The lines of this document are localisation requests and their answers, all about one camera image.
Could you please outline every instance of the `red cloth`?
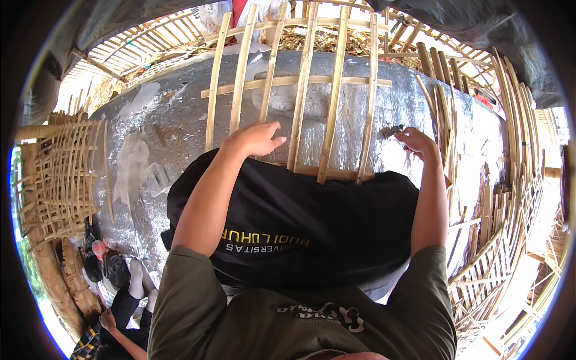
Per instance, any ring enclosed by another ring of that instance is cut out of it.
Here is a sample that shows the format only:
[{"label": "red cloth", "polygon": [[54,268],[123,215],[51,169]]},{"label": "red cloth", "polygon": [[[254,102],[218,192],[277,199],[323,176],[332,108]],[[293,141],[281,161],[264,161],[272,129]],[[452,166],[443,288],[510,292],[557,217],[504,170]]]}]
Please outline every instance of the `red cloth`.
[{"label": "red cloth", "polygon": [[492,104],[491,104],[491,103],[488,101],[488,99],[485,98],[484,96],[482,96],[482,95],[480,95],[480,94],[477,94],[477,95],[476,95],[476,98],[477,98],[478,100],[480,100],[484,105],[488,106],[488,107],[491,108],[491,109],[494,109],[494,107],[492,106]]},{"label": "red cloth", "polygon": [[231,28],[235,28],[238,24],[238,20],[240,19],[240,15],[242,15],[242,10],[246,6],[248,0],[232,0],[232,26]]}]

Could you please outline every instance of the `person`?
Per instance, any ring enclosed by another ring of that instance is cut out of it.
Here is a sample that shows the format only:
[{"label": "person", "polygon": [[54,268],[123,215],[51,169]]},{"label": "person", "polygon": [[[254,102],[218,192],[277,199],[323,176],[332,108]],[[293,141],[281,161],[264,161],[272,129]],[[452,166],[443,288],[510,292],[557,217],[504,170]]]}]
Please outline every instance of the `person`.
[{"label": "person", "polygon": [[278,123],[255,123],[236,131],[195,184],[164,267],[149,358],[453,359],[456,331],[446,278],[444,172],[438,147],[415,128],[395,135],[405,150],[422,156],[424,170],[410,230],[410,266],[386,305],[354,285],[245,289],[227,305],[209,258],[221,240],[229,241],[223,239],[223,230],[243,163],[250,155],[264,156],[283,144],[286,138],[272,138],[279,128]]},{"label": "person", "polygon": [[[130,261],[130,287],[120,289],[112,306],[100,315],[100,346],[94,359],[135,359],[146,360],[148,334],[158,290],[138,259]],[[148,297],[140,319],[140,329],[127,329],[130,317],[140,300]]]}]

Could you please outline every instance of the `olive green t-shirt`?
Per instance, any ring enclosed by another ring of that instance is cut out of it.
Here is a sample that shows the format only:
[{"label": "olive green t-shirt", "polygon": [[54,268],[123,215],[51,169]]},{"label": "olive green t-shirt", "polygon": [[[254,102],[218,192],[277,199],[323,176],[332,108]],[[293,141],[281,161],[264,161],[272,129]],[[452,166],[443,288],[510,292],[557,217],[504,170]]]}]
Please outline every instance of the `olive green t-shirt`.
[{"label": "olive green t-shirt", "polygon": [[149,359],[298,359],[323,349],[390,360],[453,359],[456,331],[446,249],[414,255],[388,299],[357,287],[315,292],[252,289],[226,295],[210,259],[174,247],[164,267]]}]

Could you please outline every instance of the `white plastic bag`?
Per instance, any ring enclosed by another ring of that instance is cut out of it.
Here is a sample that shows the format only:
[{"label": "white plastic bag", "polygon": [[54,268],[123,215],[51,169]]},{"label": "white plastic bag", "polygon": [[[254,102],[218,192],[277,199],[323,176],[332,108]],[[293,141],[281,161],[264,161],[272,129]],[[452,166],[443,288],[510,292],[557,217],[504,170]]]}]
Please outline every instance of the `white plastic bag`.
[{"label": "white plastic bag", "polygon": [[231,11],[232,1],[225,0],[194,7],[192,8],[192,16],[197,20],[194,23],[205,38],[208,35],[218,33],[224,13]]},{"label": "white plastic bag", "polygon": [[[240,14],[240,18],[238,18],[238,24],[236,24],[236,27],[246,25],[250,5],[253,3],[258,4],[258,12],[256,13],[256,23],[270,20],[278,20],[282,0],[248,0],[246,1],[244,10],[242,10],[242,13]],[[236,40],[238,40],[238,43],[242,42],[243,35],[244,34],[236,35]],[[258,43],[262,42],[262,30],[254,31],[252,35],[252,41],[256,41]]]}]

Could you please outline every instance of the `black pants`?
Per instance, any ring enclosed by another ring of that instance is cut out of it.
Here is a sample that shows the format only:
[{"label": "black pants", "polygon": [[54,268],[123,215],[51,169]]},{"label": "black pants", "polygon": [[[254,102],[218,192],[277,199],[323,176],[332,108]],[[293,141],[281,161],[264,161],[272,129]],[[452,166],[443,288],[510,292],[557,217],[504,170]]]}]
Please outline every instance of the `black pants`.
[{"label": "black pants", "polygon": [[[172,185],[169,235],[217,151],[201,155]],[[228,294],[250,287],[310,291],[356,285],[378,299],[408,264],[417,200],[418,189],[395,172],[378,173],[362,185],[320,185],[313,176],[248,158],[211,257],[216,276]],[[167,249],[171,236],[163,237]]]},{"label": "black pants", "polygon": [[[142,318],[140,319],[140,329],[127,329],[126,326],[130,322],[130,317],[140,303],[139,299],[135,299],[128,293],[128,289],[118,291],[114,301],[112,302],[112,314],[116,319],[116,327],[127,338],[132,340],[133,343],[148,350],[148,333],[150,332],[150,322],[152,321],[152,313],[144,309]],[[100,344],[118,346],[119,351],[124,348],[105,328],[100,330]]]}]

